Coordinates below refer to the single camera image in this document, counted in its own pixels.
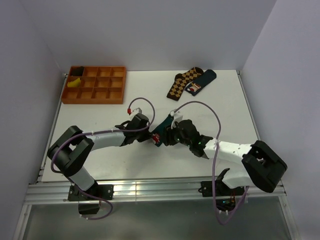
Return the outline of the green reindeer sock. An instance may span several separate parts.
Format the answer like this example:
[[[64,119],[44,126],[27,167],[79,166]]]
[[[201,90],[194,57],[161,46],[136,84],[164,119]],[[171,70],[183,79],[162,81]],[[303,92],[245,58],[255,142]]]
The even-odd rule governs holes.
[[[155,146],[160,147],[165,139],[167,128],[171,128],[174,117],[170,114],[151,132],[151,139]]]

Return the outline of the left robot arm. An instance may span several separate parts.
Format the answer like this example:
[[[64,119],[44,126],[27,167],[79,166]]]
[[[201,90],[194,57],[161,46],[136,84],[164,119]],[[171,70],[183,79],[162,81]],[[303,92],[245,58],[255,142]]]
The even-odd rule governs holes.
[[[79,187],[79,194],[86,200],[102,198],[103,191],[84,167],[87,157],[94,150],[123,147],[134,141],[142,142],[149,134],[148,124],[148,117],[137,113],[130,120],[100,134],[84,134],[73,125],[48,149],[47,157],[66,178]]]

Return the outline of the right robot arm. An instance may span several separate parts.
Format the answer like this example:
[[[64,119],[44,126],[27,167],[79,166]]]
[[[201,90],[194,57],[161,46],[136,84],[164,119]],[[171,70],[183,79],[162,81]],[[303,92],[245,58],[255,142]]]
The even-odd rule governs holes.
[[[182,144],[199,158],[228,161],[242,165],[242,170],[225,168],[216,179],[216,189],[222,195],[238,187],[255,185],[266,193],[272,193],[284,173],[287,164],[264,142],[240,144],[219,141],[200,134],[191,120],[175,122],[164,129],[163,143],[166,146]]]

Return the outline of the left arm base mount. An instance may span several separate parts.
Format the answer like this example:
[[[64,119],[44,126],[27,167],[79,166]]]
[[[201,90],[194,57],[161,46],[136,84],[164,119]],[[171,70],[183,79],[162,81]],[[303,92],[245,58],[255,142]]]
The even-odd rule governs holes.
[[[87,191],[82,191],[78,186],[71,185],[67,197],[68,202],[78,202],[78,212],[82,217],[92,219],[102,219],[108,217],[113,211],[113,205],[110,200],[113,199],[114,185],[95,183]],[[101,209],[102,203],[110,206],[106,215],[95,217]]]

